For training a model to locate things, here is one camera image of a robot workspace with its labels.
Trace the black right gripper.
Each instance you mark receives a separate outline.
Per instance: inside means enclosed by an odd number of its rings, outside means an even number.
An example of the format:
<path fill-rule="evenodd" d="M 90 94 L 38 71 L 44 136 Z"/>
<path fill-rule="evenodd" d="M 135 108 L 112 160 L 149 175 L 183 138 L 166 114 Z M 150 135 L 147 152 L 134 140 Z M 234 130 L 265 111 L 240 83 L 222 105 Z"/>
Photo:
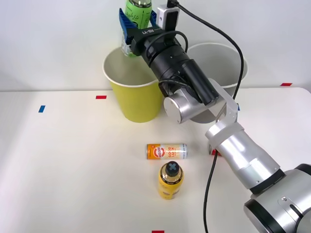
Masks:
<path fill-rule="evenodd" d="M 150 14 L 151 27 L 147 29 L 138 29 L 137 26 L 119 9 L 119 21 L 126 44 L 131 44 L 131 52 L 135 56 L 143 56 L 151 59 L 156 54 L 164 50 L 180 46 L 175 36 L 183 36 L 180 31 L 165 31 L 158 27 L 156 23 L 157 14 L 154 10 Z"/>

